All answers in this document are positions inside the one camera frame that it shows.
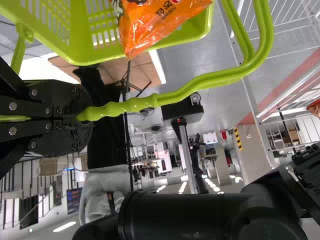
floor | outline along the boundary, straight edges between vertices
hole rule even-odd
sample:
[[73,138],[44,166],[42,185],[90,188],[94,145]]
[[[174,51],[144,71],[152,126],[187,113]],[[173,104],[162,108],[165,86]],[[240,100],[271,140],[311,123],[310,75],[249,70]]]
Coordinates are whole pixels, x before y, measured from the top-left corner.
[[[215,4],[213,26],[206,37],[195,42],[158,50],[167,83],[150,87],[141,97],[152,93],[170,92],[201,74],[236,67],[236,60],[228,37],[219,4]],[[273,48],[282,53],[281,49],[286,45],[287,38],[281,36],[279,39],[276,35]],[[257,103],[270,94],[316,49],[311,48],[278,57],[272,57],[276,55],[276,50],[272,50],[271,58],[248,77]],[[204,115],[200,122],[187,126],[189,135],[232,128],[251,111],[241,81],[229,86],[201,90],[199,93]],[[146,118],[138,115],[129,116],[129,123],[132,126],[149,128],[154,124],[161,124],[161,117],[161,109],[158,108],[152,116]],[[175,137],[173,131],[158,135],[166,139]]]

ceiling light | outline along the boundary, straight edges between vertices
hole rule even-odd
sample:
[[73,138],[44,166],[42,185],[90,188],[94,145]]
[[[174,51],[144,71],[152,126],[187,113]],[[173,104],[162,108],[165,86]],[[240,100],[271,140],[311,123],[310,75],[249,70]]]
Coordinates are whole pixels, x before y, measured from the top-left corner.
[[76,224],[75,221],[68,222],[65,225],[62,225],[62,226],[56,228],[55,230],[53,230],[53,232],[54,233],[60,232],[60,231],[65,230],[65,229],[67,229],[67,228],[69,228],[69,227],[71,227],[71,226],[73,226],[75,224]]

signboard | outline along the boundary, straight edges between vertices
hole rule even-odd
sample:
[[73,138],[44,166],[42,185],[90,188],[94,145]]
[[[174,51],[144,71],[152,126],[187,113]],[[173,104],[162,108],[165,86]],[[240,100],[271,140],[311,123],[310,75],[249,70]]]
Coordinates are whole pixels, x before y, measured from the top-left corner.
[[68,215],[79,211],[82,187],[66,191]]

hanging cord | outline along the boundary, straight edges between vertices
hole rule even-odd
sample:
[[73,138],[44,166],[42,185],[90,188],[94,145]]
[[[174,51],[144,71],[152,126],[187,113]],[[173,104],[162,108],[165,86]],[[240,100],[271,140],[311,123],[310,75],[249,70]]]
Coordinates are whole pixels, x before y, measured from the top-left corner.
[[[131,67],[131,61],[128,61],[128,71],[126,74],[126,85],[124,82],[121,82],[122,86],[122,101],[125,102],[126,96],[127,96],[127,90],[128,90],[128,84],[129,84],[129,79],[130,79],[130,67]],[[131,157],[130,157],[130,146],[131,146],[131,140],[130,140],[130,134],[129,134],[129,128],[128,128],[128,116],[127,113],[125,112],[123,114],[124,117],[124,130],[125,130],[125,147],[126,147],[126,152],[127,152],[127,160],[128,160],[128,168],[129,168],[129,173],[130,173],[130,188],[131,191],[134,190],[134,181],[133,181],[133,176],[132,176],[132,163],[131,163]]]

white box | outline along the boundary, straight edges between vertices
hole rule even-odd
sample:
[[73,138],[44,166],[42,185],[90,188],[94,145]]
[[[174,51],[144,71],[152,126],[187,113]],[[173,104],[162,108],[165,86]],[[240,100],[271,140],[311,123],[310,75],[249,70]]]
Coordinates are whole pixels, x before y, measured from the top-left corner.
[[203,142],[205,144],[215,144],[218,142],[217,133],[215,131],[203,134]]

